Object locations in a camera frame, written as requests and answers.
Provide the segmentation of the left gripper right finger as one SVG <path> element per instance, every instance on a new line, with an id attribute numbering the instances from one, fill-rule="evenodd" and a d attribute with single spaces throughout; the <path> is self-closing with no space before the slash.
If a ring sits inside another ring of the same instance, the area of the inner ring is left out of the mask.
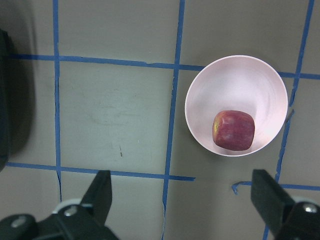
<path id="1" fill-rule="evenodd" d="M 318 240 L 320 206 L 294 200 L 264 169 L 254 169 L 251 202 L 275 240 Z"/>

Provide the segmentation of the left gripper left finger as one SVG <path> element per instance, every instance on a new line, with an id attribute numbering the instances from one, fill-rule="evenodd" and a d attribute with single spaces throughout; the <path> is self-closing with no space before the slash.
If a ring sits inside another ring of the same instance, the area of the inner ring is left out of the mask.
<path id="1" fill-rule="evenodd" d="M 36 221 L 20 213 L 0 221 L 2 240 L 116 240 L 107 220 L 112 204 L 111 173 L 100 170 L 79 203 L 59 206 L 49 217 Z"/>

